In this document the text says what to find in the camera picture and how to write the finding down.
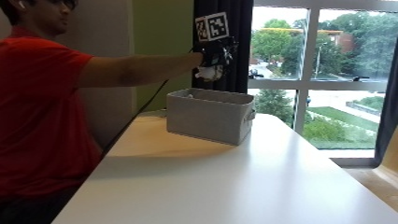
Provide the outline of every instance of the storage basket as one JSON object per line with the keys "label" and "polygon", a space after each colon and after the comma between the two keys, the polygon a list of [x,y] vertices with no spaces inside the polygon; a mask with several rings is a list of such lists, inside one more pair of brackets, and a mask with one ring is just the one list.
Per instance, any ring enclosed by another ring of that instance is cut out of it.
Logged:
{"label": "storage basket", "polygon": [[254,96],[186,89],[166,95],[166,131],[238,145],[255,118]]}

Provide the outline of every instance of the wall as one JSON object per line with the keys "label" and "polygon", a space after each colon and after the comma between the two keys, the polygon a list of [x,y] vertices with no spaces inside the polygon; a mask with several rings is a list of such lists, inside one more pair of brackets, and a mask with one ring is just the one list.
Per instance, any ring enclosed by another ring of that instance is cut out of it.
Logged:
{"label": "wall", "polygon": [[[70,48],[96,56],[130,54],[130,13],[128,0],[80,1],[70,16],[66,35],[58,41]],[[9,24],[0,13],[0,37],[9,33]],[[105,146],[136,111],[136,92],[130,88],[84,89],[89,126]]]}
{"label": "wall", "polygon": [[[193,0],[133,0],[134,53],[181,54],[191,48]],[[137,107],[154,94],[161,83],[137,88]],[[189,88],[190,73],[173,78],[146,108],[165,107],[165,94]]]}

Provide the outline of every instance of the man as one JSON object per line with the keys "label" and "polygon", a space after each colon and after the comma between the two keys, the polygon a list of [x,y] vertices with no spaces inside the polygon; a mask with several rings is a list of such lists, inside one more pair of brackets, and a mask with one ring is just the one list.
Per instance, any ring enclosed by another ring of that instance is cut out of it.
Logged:
{"label": "man", "polygon": [[122,58],[68,49],[53,40],[66,31],[76,5],[77,0],[0,0],[12,25],[0,41],[1,224],[50,223],[100,162],[80,88],[138,86],[222,61],[218,46]]}

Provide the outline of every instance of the white countertop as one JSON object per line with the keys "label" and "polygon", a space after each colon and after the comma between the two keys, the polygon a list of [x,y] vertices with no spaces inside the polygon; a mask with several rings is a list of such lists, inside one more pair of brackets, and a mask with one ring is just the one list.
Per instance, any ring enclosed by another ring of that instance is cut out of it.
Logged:
{"label": "white countertop", "polygon": [[238,146],[133,122],[53,223],[396,224],[398,214],[274,116]]}

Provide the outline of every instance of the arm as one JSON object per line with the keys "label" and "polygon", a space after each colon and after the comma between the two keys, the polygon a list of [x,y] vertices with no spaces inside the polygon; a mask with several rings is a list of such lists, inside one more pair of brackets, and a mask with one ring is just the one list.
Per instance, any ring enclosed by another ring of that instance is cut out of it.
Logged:
{"label": "arm", "polygon": [[189,72],[199,66],[201,60],[201,53],[180,56],[93,57],[81,71],[77,87],[126,87],[164,81]]}

